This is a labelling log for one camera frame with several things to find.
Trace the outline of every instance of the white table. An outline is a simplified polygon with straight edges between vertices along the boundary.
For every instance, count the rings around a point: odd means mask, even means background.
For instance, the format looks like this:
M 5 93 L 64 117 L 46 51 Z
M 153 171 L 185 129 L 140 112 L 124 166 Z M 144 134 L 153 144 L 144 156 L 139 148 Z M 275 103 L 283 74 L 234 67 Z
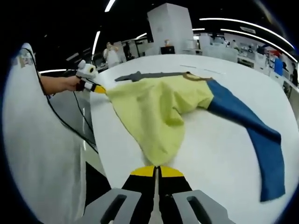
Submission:
M 205 110 L 183 115 L 185 139 L 177 156 L 168 164 L 185 175 L 192 189 L 202 190 L 223 205 L 235 223 L 273 223 L 288 204 L 299 181 L 298 127 L 279 85 L 243 65 L 191 55 L 141 57 L 100 73 L 95 81 L 110 89 L 130 82 L 115 82 L 115 78 L 137 71 L 190 71 L 201 77 L 213 77 L 265 124 L 281 133 L 286 194 L 270 202 L 259 202 L 261 176 L 246 129 Z M 105 95 L 91 94 L 91 112 L 105 173 L 112 187 L 121 188 L 132 170 L 148 162 Z

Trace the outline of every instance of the ceiling light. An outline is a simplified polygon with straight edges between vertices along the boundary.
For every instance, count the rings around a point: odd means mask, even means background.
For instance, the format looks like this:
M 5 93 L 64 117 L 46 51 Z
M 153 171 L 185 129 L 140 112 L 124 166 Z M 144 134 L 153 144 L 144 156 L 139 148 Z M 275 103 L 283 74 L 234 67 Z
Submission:
M 66 69 L 54 69 L 54 70 L 46 70 L 46 71 L 39 71 L 39 73 L 48 73 L 48 72 L 56 72 L 56 71 L 66 71 Z
M 205 30 L 205 28 L 196 28 L 196 29 L 192 29 L 193 31 L 196 31 L 196 30 Z
M 82 61 L 82 58 L 78 59 L 77 61 L 75 61 L 74 63 L 80 62 Z
M 254 37 L 256 39 L 259 39 L 261 41 L 264 41 L 268 44 L 271 44 L 273 47 L 281 50 L 282 52 L 284 52 L 286 55 L 288 55 L 291 59 L 293 59 L 296 63 L 298 62 L 292 55 L 290 55 L 288 52 L 286 52 L 285 50 L 283 50 L 281 47 L 277 46 L 276 44 L 273 44 L 272 42 L 268 41 L 268 40 L 265 40 L 259 36 L 255 36 L 255 35 L 252 35 L 252 34 L 248 34 L 248 33 L 244 33 L 244 32 L 241 32 L 241 31 L 236 31 L 236 30 L 231 30 L 231 29 L 220 29 L 221 31 L 227 31 L 227 32 L 233 32 L 233 33 L 238 33 L 238 34 L 243 34 L 243 35 L 247 35 L 247 36 L 251 36 L 251 37 Z
M 139 38 L 141 38 L 141 37 L 143 37 L 145 35 L 147 35 L 147 33 L 141 34 L 140 36 L 136 37 L 136 40 L 138 40 Z
M 111 9 L 112 5 L 114 4 L 114 2 L 115 2 L 115 0 L 110 0 L 109 1 L 108 5 L 105 9 L 105 13 L 110 11 L 110 9 Z
M 245 22 L 245 21 L 242 21 L 242 20 L 234 20 L 234 19 L 226 19 L 226 18 L 201 18 L 201 19 L 199 19 L 199 20 L 201 20 L 201 21 L 204 21 L 204 20 L 223 20 L 223 21 L 232 21 L 232 22 L 240 22 L 240 23 L 244 23 L 244 24 L 251 25 L 251 26 L 254 26 L 254 27 L 258 27 L 258 28 L 260 28 L 260 29 L 263 29 L 263 30 L 265 30 L 265 31 L 267 31 L 267 32 L 269 32 L 269 33 L 271 33 L 271 34 L 277 36 L 278 38 L 280 38 L 281 40 L 283 40 L 284 42 L 286 42 L 288 45 L 290 45 L 293 49 L 295 49 L 294 46 L 293 46 L 290 42 L 288 42 L 285 38 L 283 38 L 283 37 L 280 36 L 279 34 L 274 33 L 272 30 L 269 30 L 269 29 L 267 29 L 267 28 L 265 28 L 265 27 L 261 27 L 261 26 L 259 26 L 259 25 L 254 24 L 254 23 L 251 23 L 251 22 Z
M 83 52 L 85 52 L 85 51 L 88 51 L 88 50 L 90 50 L 91 48 L 87 48 L 87 49 L 85 49 Z
M 97 34 L 95 35 L 95 39 L 94 39 L 94 43 L 93 43 L 93 52 L 92 52 L 92 55 L 94 55 L 95 47 L 97 46 L 97 42 L 98 42 L 98 38 L 99 38 L 100 32 L 101 31 L 98 31 Z
M 66 60 L 69 61 L 69 60 L 71 60 L 71 59 L 77 57 L 78 55 L 79 55 L 79 53 L 75 53 L 75 54 L 73 54 L 72 56 L 68 57 Z

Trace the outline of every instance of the person in white coat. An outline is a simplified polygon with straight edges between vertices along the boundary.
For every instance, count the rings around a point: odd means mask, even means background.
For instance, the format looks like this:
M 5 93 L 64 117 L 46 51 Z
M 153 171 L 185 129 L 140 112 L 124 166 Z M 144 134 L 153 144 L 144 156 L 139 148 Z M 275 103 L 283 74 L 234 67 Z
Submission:
M 235 42 L 235 40 L 232 41 L 232 43 L 231 43 L 230 46 L 231 46 L 231 48 L 233 48 L 233 49 L 237 49 L 237 50 L 239 50 L 238 44 Z
M 120 63 L 117 52 L 118 48 L 110 42 L 107 43 L 107 48 L 104 50 L 104 58 L 108 63 L 108 68 L 112 68 Z

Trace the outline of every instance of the gray strip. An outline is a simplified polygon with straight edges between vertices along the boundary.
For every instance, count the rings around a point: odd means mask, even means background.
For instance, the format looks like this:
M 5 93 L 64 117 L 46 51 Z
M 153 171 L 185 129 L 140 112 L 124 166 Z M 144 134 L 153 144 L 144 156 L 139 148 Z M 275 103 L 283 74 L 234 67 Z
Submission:
M 183 64 L 180 64 L 180 66 L 183 66 L 183 67 L 188 67 L 188 68 L 196 68 L 196 67 L 194 67 L 194 66 L 183 65 Z
M 219 75 L 223 75 L 223 73 L 220 73 L 220 72 L 217 72 L 217 71 L 213 71 L 213 70 L 209 70 L 209 69 L 203 69 L 204 71 L 209 71 L 209 72 L 212 72 L 212 73 L 216 73 L 216 74 L 219 74 Z
M 117 197 L 125 198 L 121 205 L 113 224 L 129 224 L 135 207 L 141 197 L 140 192 L 123 189 L 111 189 L 106 194 L 92 202 L 86 207 L 85 213 L 76 224 L 100 224 L 105 213 Z
M 66 60 L 69 61 L 69 60 L 77 57 L 78 55 L 79 55 L 79 53 L 77 52 L 77 53 L 73 54 L 72 56 L 68 57 Z
M 183 72 L 172 72 L 172 73 L 146 73 L 142 74 L 141 72 L 136 72 L 128 76 L 121 76 L 115 79 L 116 82 L 124 80 L 132 80 L 132 82 L 137 82 L 143 78 L 160 78 L 160 77 L 169 77 L 169 76 L 181 76 Z
M 197 200 L 204 209 L 212 224 L 234 224 L 228 218 L 228 211 L 200 190 L 173 194 L 183 224 L 198 224 L 199 221 L 188 200 Z

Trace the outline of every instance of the garment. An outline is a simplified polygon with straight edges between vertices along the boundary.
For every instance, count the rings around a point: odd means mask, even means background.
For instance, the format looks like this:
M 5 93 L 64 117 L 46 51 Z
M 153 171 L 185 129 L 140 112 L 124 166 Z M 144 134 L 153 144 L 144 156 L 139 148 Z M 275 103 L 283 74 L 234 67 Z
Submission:
M 107 96 L 154 165 L 168 162 L 180 148 L 185 133 L 182 113 L 199 106 L 242 124 L 247 128 L 261 170 L 261 201 L 285 193 L 280 134 L 215 80 L 191 81 L 186 75 L 146 78 L 117 86 L 107 91 Z
M 132 80 L 132 82 L 137 82 L 143 78 L 160 78 L 160 77 L 167 77 L 167 76 L 181 76 L 183 75 L 182 72 L 173 72 L 173 73 L 148 73 L 148 74 L 141 74 L 141 72 L 136 72 L 128 76 L 121 76 L 115 79 L 116 82 L 125 81 L 125 80 Z
M 82 140 L 49 107 L 32 60 L 22 49 L 6 83 L 2 120 L 7 165 L 20 202 L 40 222 L 73 223 L 85 204 Z
M 118 55 L 115 52 L 115 50 L 113 50 L 113 49 L 111 49 L 111 50 L 105 49 L 104 50 L 104 55 L 106 55 L 107 51 L 108 51 L 108 56 L 106 58 L 106 61 L 108 63 L 108 67 L 112 68 L 112 67 L 118 65 L 120 63 L 120 60 L 119 60 Z

